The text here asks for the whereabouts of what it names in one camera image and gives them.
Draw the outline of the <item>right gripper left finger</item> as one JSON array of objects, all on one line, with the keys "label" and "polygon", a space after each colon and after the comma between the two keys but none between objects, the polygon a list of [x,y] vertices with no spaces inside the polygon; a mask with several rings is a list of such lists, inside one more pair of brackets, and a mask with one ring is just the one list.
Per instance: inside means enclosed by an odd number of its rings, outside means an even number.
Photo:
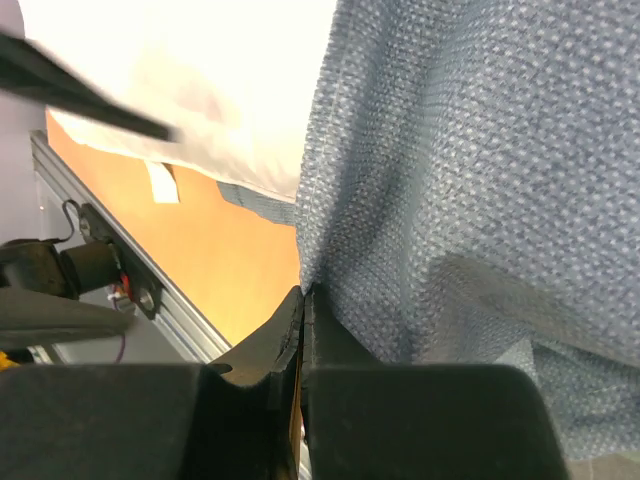
[{"label": "right gripper left finger", "polygon": [[298,352],[303,309],[304,296],[295,286],[262,326],[208,367],[243,388],[284,371]]}]

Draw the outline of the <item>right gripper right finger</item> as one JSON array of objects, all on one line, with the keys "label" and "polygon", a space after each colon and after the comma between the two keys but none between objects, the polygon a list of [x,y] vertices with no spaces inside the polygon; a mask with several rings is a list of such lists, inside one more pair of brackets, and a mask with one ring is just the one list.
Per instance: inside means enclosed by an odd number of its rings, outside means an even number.
[{"label": "right gripper right finger", "polygon": [[314,283],[305,295],[302,369],[373,365],[379,360],[335,317],[326,288]]}]

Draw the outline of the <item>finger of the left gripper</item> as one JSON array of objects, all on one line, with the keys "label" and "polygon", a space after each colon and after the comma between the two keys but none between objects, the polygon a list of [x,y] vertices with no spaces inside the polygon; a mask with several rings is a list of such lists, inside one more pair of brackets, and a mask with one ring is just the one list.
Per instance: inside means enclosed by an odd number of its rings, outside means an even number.
[{"label": "finger of the left gripper", "polygon": [[30,42],[1,34],[1,90],[16,97],[152,139],[177,142],[177,131],[106,99]]}]

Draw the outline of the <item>blue patchwork pillowcase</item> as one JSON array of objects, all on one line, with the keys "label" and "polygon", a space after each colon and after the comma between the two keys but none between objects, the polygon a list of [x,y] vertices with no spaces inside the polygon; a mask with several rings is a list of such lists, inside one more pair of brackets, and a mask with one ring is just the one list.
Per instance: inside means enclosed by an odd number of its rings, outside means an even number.
[{"label": "blue patchwork pillowcase", "polygon": [[565,454],[639,447],[639,5],[341,1],[296,204],[300,282],[385,361],[509,363]]}]

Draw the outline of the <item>white pillow yellow edge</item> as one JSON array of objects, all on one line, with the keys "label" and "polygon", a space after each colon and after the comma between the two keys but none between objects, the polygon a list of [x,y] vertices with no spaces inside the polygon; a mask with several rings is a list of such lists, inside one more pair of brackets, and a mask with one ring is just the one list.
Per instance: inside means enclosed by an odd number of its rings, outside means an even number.
[{"label": "white pillow yellow edge", "polygon": [[24,1],[26,37],[119,105],[174,127],[153,140],[56,109],[75,142],[193,169],[293,202],[332,1]]}]

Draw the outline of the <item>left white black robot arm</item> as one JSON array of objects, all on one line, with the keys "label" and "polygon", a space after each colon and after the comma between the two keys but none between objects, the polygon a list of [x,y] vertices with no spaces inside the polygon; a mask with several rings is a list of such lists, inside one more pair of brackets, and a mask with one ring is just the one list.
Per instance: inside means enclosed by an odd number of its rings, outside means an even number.
[{"label": "left white black robot arm", "polygon": [[[14,96],[152,139],[173,142],[174,131],[104,98],[31,43],[1,35],[1,88]],[[17,239],[1,247],[1,349],[22,350],[80,340],[123,336],[133,317],[84,304],[86,293],[105,287],[153,319],[162,284],[92,205],[63,202],[83,244],[59,249],[61,239]]]}]

